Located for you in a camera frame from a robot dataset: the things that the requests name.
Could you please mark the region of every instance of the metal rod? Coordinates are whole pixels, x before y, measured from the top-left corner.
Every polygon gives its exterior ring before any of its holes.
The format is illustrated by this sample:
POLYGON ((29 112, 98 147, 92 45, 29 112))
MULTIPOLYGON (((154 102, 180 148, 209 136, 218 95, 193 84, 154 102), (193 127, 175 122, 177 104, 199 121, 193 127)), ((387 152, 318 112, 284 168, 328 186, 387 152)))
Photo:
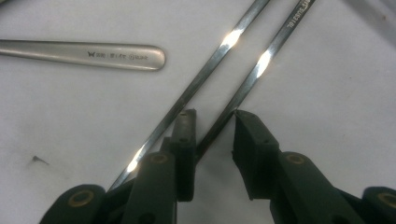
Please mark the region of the metal rod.
POLYGON ((219 118, 216 120, 216 122, 210 128, 204 139, 198 145, 196 150, 196 162, 198 162, 204 156, 209 146, 219 135, 220 131, 227 124, 228 120, 232 117, 235 109, 237 109, 238 106, 240 106, 241 103, 244 101, 250 90, 253 88, 254 84, 265 72, 268 64, 274 59, 276 54, 282 48, 283 44, 289 38, 300 20, 303 18, 305 13, 314 2, 315 0, 301 0, 297 4, 296 8, 290 13, 289 17, 286 19, 285 23, 282 25, 279 32, 272 40, 268 49, 264 52, 264 54, 262 54, 259 61, 247 75, 246 79, 241 84, 239 89, 236 91, 230 103, 227 104, 227 106, 220 114, 219 118))
POLYGON ((148 152, 148 150, 157 142, 161 137, 163 132, 169 127, 169 125, 176 118, 177 114, 183 109, 187 102, 192 98, 192 96, 198 91, 198 89, 204 84, 207 78, 212 74, 215 68, 222 61, 227 52, 233 47, 237 42, 239 36, 245 32, 248 26, 256 19, 260 12, 265 8, 269 0, 256 0, 247 10, 242 19, 235 25, 233 30, 224 38, 223 42, 218 49, 213 53, 210 59, 206 62, 201 71, 196 75, 194 80, 190 83, 189 87, 181 94, 177 99, 175 104, 165 115, 163 120, 154 129, 152 134, 148 137, 146 142, 141 148, 139 148, 129 163, 129 165, 122 171, 114 184, 110 187, 110 190, 121 185, 132 170, 136 167, 137 163, 143 158, 143 156, 148 152))
POLYGON ((163 51, 149 45, 0 40, 0 55, 147 71, 165 64, 163 51))

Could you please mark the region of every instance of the small debris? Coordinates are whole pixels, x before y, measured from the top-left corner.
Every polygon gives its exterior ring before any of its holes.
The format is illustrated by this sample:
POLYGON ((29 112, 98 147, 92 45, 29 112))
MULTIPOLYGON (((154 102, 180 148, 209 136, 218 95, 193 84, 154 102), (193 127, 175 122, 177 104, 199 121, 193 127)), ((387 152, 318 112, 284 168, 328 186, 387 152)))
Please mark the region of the small debris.
POLYGON ((47 165, 50 165, 49 163, 47 163, 46 161, 44 161, 43 159, 41 159, 41 158, 39 158, 37 156, 33 156, 32 161, 41 161, 41 162, 43 162, 43 163, 45 163, 47 165))

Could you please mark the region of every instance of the clamp jaw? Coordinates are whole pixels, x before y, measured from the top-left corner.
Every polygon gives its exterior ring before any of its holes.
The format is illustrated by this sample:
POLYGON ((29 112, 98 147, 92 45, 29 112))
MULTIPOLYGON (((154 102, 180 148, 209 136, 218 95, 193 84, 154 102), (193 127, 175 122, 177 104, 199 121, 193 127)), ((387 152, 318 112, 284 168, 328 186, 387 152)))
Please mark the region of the clamp jaw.
MULTIPOLYGON (((368 188, 362 199, 347 194, 306 156, 281 152, 256 115, 237 110, 235 116, 233 160, 250 200, 271 200, 276 224, 396 223, 396 190, 368 188)), ((172 137, 144 157, 135 179, 109 192, 95 185, 72 188, 40 223, 176 223, 177 202, 193 198, 195 119, 195 110, 181 112, 172 137)))

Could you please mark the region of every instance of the white surface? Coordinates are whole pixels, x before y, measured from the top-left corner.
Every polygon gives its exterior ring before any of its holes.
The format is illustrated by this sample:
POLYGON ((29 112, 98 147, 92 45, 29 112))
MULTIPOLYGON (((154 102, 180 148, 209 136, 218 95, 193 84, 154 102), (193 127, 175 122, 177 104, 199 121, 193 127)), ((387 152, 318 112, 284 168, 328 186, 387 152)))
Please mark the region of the white surface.
MULTIPOLYGON (((151 44, 155 73, 0 57, 0 222, 37 223, 76 185, 108 188, 253 0, 11 0, 0 38, 151 44), (32 162, 37 156, 49 163, 32 162)), ((269 3, 188 103, 201 139, 297 0, 269 3)), ((241 105, 285 151, 310 157, 340 189, 396 189, 396 6, 312 6, 241 105)), ((273 223, 233 164, 233 120, 197 167, 178 223, 273 223)))

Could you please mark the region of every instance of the metal shaft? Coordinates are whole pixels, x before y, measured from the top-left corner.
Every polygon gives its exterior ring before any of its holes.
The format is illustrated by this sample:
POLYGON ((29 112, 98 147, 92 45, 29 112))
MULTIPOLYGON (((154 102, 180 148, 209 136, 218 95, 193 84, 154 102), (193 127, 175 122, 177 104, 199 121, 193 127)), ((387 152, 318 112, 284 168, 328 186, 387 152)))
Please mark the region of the metal shaft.
POLYGON ((152 134, 148 137, 143 146, 138 149, 133 160, 129 163, 114 184, 110 187, 110 190, 121 185, 132 170, 136 167, 137 163, 143 158, 147 151, 155 144, 155 142, 161 137, 163 132, 169 127, 169 125, 176 118, 177 114, 181 112, 183 107, 192 98, 192 96, 198 91, 198 89, 204 84, 207 78, 212 74, 215 68, 222 61, 227 52, 233 47, 238 40, 239 36, 245 32, 248 26, 256 19, 260 12, 265 8, 269 0, 256 0, 247 10, 242 19, 235 25, 233 30, 224 38, 219 48, 213 53, 210 59, 206 62, 201 71, 196 75, 194 80, 191 82, 189 87, 181 94, 175 104, 165 115, 163 120, 154 129, 152 134))
POLYGON ((0 40, 0 55, 149 71, 165 63, 161 49, 128 44, 0 40))
POLYGON ((289 17, 286 19, 285 23, 282 25, 281 29, 272 40, 268 49, 260 57, 259 61, 247 75, 239 89, 236 91, 230 103, 227 104, 219 118, 198 145, 196 151, 196 162, 198 162, 204 156, 209 146, 219 135, 220 131, 227 124, 228 120, 232 117, 235 109, 237 109, 238 106, 240 106, 244 101, 250 90, 253 88, 254 84, 268 67, 268 64, 274 59, 276 54, 282 48, 283 44, 289 38, 300 20, 314 2, 315 0, 301 0, 297 4, 296 8, 290 13, 289 17))

